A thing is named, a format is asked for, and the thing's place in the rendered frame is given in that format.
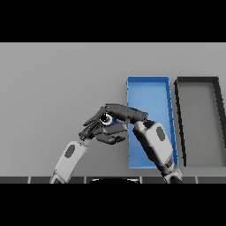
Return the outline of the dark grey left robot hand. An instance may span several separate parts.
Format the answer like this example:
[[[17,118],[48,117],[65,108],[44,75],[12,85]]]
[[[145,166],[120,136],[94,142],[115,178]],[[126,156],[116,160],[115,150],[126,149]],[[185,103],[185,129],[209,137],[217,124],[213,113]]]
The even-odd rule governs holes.
[[[109,145],[124,141],[125,137],[117,136],[117,133],[126,132],[127,125],[117,122],[116,124],[104,126],[100,120],[101,116],[100,109],[92,118],[84,123],[85,129],[79,133],[79,138],[83,142],[96,138],[98,141]]]

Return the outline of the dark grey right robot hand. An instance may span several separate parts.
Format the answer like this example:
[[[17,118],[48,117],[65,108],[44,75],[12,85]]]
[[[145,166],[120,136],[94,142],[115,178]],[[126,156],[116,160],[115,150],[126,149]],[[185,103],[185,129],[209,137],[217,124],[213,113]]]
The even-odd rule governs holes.
[[[147,112],[115,103],[106,103],[101,107],[101,113],[102,115],[108,114],[121,121],[129,121],[131,124],[138,121],[146,122],[148,118]]]

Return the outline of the blue bin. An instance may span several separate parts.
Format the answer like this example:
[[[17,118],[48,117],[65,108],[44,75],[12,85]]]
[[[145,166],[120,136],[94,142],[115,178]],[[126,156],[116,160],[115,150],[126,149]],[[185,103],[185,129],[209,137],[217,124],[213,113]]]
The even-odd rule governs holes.
[[[178,164],[177,142],[171,100],[170,78],[168,76],[128,76],[127,105],[148,113],[148,119],[161,123],[172,145],[172,157]],[[128,125],[129,168],[136,170],[155,169],[141,144]]]

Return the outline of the dark grey bin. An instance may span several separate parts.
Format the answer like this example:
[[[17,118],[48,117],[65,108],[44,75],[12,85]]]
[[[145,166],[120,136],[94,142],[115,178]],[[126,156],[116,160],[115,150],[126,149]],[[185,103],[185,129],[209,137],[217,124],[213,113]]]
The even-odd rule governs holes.
[[[185,167],[226,167],[226,114],[218,77],[174,82]]]

